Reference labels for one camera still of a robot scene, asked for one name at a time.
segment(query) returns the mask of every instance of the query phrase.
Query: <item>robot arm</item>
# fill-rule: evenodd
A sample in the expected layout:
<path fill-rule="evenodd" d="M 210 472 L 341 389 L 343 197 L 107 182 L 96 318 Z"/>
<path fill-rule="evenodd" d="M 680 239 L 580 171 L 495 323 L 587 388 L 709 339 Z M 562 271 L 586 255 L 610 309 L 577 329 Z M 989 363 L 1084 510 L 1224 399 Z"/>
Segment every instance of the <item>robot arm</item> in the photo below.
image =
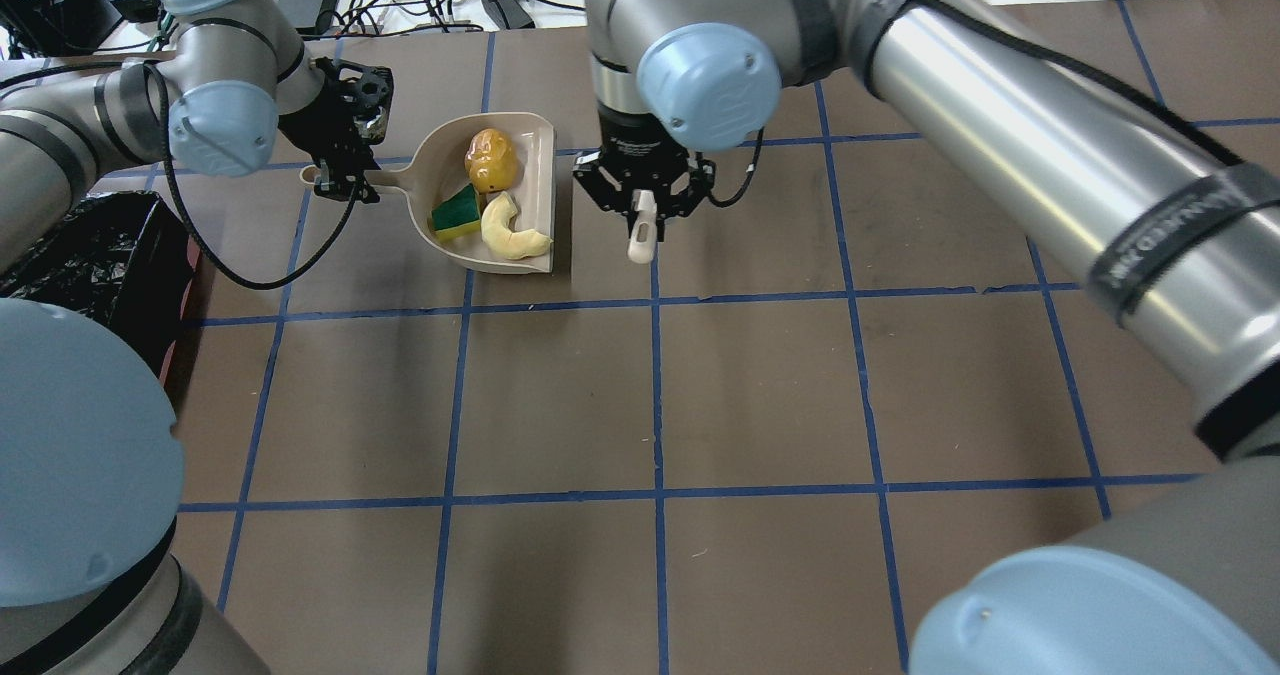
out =
<path fill-rule="evenodd" d="M 1190 386 L 1216 455 L 1280 414 L 1280 181 L 938 8 L 800 1 L 586 0 L 604 134 L 589 158 L 630 165 L 609 173 L 618 202 L 680 169 L 672 152 L 737 146 L 782 83 L 847 65 Z M 815 4 L 831 41 L 809 35 Z"/>
<path fill-rule="evenodd" d="M 106 173 L 165 158 L 204 174 L 247 175 L 270 159 L 279 129 L 328 174 L 317 193 L 376 201 L 364 182 L 378 169 L 355 119 L 385 115 L 389 72 L 370 69 L 375 99 L 357 104 L 329 60 L 312 63 L 273 0 L 164 0 L 179 22 L 177 56 L 88 78 L 18 87 L 0 96 L 0 269 L 55 224 Z M 172 104 L 159 118 L 159 88 Z"/>
<path fill-rule="evenodd" d="M 980 0 L 586 6 L 603 138 L 575 174 L 632 242 L 696 206 L 668 187 L 685 160 L 849 67 L 1194 394 L 1221 470 L 996 564 L 925 619 L 913 674 L 1280 672 L 1280 181 L 992 32 L 1020 28 Z"/>

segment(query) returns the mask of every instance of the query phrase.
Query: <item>dustpan handle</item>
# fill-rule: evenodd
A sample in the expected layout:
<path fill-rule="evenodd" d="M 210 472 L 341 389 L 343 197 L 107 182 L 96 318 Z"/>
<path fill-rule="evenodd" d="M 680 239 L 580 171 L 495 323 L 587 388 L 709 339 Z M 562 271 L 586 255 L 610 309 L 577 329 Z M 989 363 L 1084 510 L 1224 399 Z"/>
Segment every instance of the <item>dustpan handle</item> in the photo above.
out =
<path fill-rule="evenodd" d="M 404 170 L 365 170 L 365 182 L 374 187 L 394 187 L 406 190 L 402 175 Z"/>

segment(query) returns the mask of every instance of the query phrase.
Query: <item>yellow toy potato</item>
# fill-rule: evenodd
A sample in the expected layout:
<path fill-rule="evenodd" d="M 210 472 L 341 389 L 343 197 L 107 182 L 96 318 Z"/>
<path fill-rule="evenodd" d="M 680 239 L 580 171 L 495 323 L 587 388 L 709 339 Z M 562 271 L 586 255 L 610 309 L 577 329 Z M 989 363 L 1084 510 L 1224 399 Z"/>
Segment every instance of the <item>yellow toy potato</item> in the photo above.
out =
<path fill-rule="evenodd" d="M 485 128 L 476 133 L 467 147 L 466 161 L 467 177 L 476 192 L 488 195 L 516 184 L 516 174 L 520 172 L 516 146 L 499 129 Z"/>

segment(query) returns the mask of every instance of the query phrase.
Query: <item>black strap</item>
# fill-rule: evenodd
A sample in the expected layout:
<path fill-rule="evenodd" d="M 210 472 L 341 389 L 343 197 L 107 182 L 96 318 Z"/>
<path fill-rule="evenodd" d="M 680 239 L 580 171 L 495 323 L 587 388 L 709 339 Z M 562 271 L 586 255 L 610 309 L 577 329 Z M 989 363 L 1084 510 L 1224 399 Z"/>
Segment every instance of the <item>black strap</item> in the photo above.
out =
<path fill-rule="evenodd" d="M 151 548 L 151 552 L 147 552 L 147 556 L 129 567 L 124 575 L 111 580 L 84 610 L 77 612 L 61 628 L 27 648 L 18 657 L 0 663 L 0 675 L 31 675 L 32 672 L 52 670 L 58 663 L 88 644 L 101 630 L 105 630 L 113 620 L 124 612 L 124 607 L 133 602 L 133 598 L 142 592 L 155 571 L 160 569 L 164 555 L 169 552 L 169 544 L 173 542 L 174 525 L 177 524 L 178 521 L 174 520 L 156 547 Z"/>
<path fill-rule="evenodd" d="M 102 131 L 106 133 L 106 140 L 111 141 L 111 145 L 120 151 L 120 155 L 124 155 L 132 160 L 132 163 L 146 165 L 146 160 L 134 155 L 134 152 L 129 150 L 129 146 L 124 145 L 124 141 L 120 140 L 119 131 L 115 129 L 115 123 L 111 122 L 111 113 L 106 108 L 106 78 L 109 77 L 110 76 L 101 76 L 97 78 L 97 82 L 93 83 L 93 111 L 97 113 L 97 119 L 102 123 Z"/>
<path fill-rule="evenodd" d="M 1119 323 L 1180 256 L 1274 205 L 1280 205 L 1280 181 L 1252 163 L 1198 179 L 1125 228 L 1093 264 L 1085 289 Z"/>
<path fill-rule="evenodd" d="M 630 73 L 631 72 L 631 70 L 627 69 L 626 65 L 621 65 L 621 64 L 617 64 L 617 63 L 614 63 L 612 60 L 605 60 L 604 58 L 600 58 L 599 55 L 595 54 L 594 50 L 591 51 L 591 58 L 594 58 L 595 61 L 599 63 L 602 68 L 605 68 L 608 70 L 613 70 L 614 73 Z"/>
<path fill-rule="evenodd" d="M 120 675 L 172 672 L 182 656 L 187 655 L 191 642 L 196 639 L 202 611 L 205 611 L 205 598 L 200 594 L 200 587 L 191 574 L 178 565 L 178 594 L 173 599 L 169 615 L 147 647 L 142 648 Z"/>
<path fill-rule="evenodd" d="M 827 77 L 836 67 L 840 53 L 836 19 L 827 0 L 791 0 L 800 24 L 801 81 L 787 85 L 809 85 Z"/>
<path fill-rule="evenodd" d="M 289 63 L 288 68 L 285 68 L 279 76 L 275 76 L 275 82 L 283 83 L 284 81 L 289 79 L 289 76 L 292 76 L 294 72 L 297 72 L 298 68 L 302 67 L 302 60 L 306 59 L 306 55 L 307 55 L 307 46 L 306 44 L 300 42 L 298 55 L 293 59 L 292 63 Z"/>
<path fill-rule="evenodd" d="M 18 136 L 35 145 L 59 165 L 67 177 L 68 186 L 72 188 L 68 209 L 74 206 L 82 195 L 88 192 L 88 186 L 92 183 L 88 182 L 90 175 L 84 172 L 84 165 L 81 164 L 79 156 L 76 155 L 76 151 L 69 145 L 49 132 L 49 128 L 32 123 L 26 118 L 0 115 L 0 132 Z"/>
<path fill-rule="evenodd" d="M 45 110 L 44 108 L 23 108 L 23 110 L 27 110 L 27 113 L 35 113 L 37 115 L 42 115 L 58 123 L 59 126 L 68 128 L 69 132 L 72 132 L 77 138 L 79 138 L 82 143 L 84 143 L 84 149 L 88 150 L 88 155 L 93 159 L 93 172 L 101 174 L 102 160 L 97 155 L 97 147 L 93 146 L 93 141 L 91 141 L 91 138 L 88 138 L 88 136 L 84 134 L 84 132 L 79 128 L 78 124 L 68 120 L 67 118 L 63 118 L 58 113 L 51 113 L 50 110 Z"/>
<path fill-rule="evenodd" d="M 1265 444 L 1244 457 L 1280 457 L 1280 443 Z"/>
<path fill-rule="evenodd" d="M 1244 438 L 1280 415 L 1280 361 L 1231 393 L 1196 425 L 1196 437 L 1224 460 Z"/>
<path fill-rule="evenodd" d="M 265 35 L 262 35 L 262 31 L 255 28 L 253 26 L 248 26 L 248 24 L 244 24 L 244 23 L 242 23 L 239 20 L 233 20 L 230 18 L 201 18 L 201 19 L 197 19 L 197 20 L 192 20 L 191 27 L 188 27 L 187 29 L 182 31 L 182 35 L 178 36 L 178 40 L 182 40 L 183 37 L 186 37 L 187 33 L 189 33 L 191 31 L 193 31 L 193 29 L 196 29 L 196 28 L 198 28 L 201 26 L 221 26 L 224 28 L 234 28 L 234 29 L 238 29 L 238 31 L 242 31 L 242 32 L 247 32 L 248 35 L 251 35 L 251 36 L 256 37 L 257 40 L 262 41 L 262 45 L 265 45 L 268 47 L 268 50 L 270 50 L 271 53 L 275 53 L 275 45 L 271 44 L 271 38 L 269 38 Z"/>
<path fill-rule="evenodd" d="M 124 124 L 146 152 L 164 152 L 160 119 L 151 108 L 147 69 L 129 67 L 120 70 L 120 99 L 124 101 Z"/>
<path fill-rule="evenodd" d="M 902 14 L 910 0 L 876 0 L 863 10 L 858 19 L 858 27 L 849 40 L 849 65 L 867 91 L 879 97 L 876 86 L 872 83 L 872 61 L 876 60 L 876 50 L 879 41 L 888 32 L 888 27 Z"/>

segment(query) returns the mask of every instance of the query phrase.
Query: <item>metal cylinder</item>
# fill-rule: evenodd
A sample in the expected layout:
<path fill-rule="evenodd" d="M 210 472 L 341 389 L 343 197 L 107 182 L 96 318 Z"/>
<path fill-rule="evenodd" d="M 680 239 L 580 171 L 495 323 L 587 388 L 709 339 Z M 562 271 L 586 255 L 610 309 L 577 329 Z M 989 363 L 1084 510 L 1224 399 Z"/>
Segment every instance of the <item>metal cylinder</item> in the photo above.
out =
<path fill-rule="evenodd" d="M 0 133 L 0 163 L 10 178 L 0 197 L 0 272 L 6 270 L 82 193 L 73 193 L 61 167 L 26 140 Z"/>
<path fill-rule="evenodd" d="M 301 110 L 320 92 L 324 74 L 311 64 L 306 42 L 280 13 L 274 0 L 236 0 L 210 13 L 193 15 L 193 20 L 223 18 L 244 23 L 262 33 L 275 55 L 271 73 L 276 78 L 274 91 L 280 114 Z"/>
<path fill-rule="evenodd" d="M 585 0 L 591 50 L 632 72 L 645 51 L 684 26 L 717 22 L 759 37 L 773 53 L 783 83 L 799 82 L 800 29 L 790 0 Z"/>
<path fill-rule="evenodd" d="M 631 114 L 599 105 L 600 164 L 621 182 L 654 187 L 672 183 L 689 169 L 689 151 L 648 113 Z M 648 177 L 653 182 L 635 178 Z"/>
<path fill-rule="evenodd" d="M 997 20 L 979 0 L 950 0 Z M 1083 282 L 1103 248 L 1221 165 L 1116 97 L 927 8 L 876 51 L 878 92 Z M 1179 260 L 1124 324 L 1203 416 L 1280 359 L 1280 216 L 1248 215 Z"/>
<path fill-rule="evenodd" d="M 4 637 L 38 638 L 52 633 L 87 606 L 96 593 L 70 602 L 0 610 Z M 0 655 L 18 653 L 0 647 Z M 173 557 L 165 557 L 142 590 L 83 647 L 44 675 L 269 675 L 265 662 L 239 637 Z"/>
<path fill-rule="evenodd" d="M 160 70 L 179 91 L 239 81 L 275 95 L 275 51 L 256 35 L 234 24 L 201 24 L 179 32 L 177 42 L 178 58 Z"/>
<path fill-rule="evenodd" d="M 616 113 L 643 114 L 649 106 L 636 90 L 635 74 L 611 68 L 599 59 L 591 58 L 591 83 L 595 86 L 595 100 Z"/>
<path fill-rule="evenodd" d="M 1248 457 L 1071 538 L 1208 601 L 1280 662 L 1280 457 Z"/>

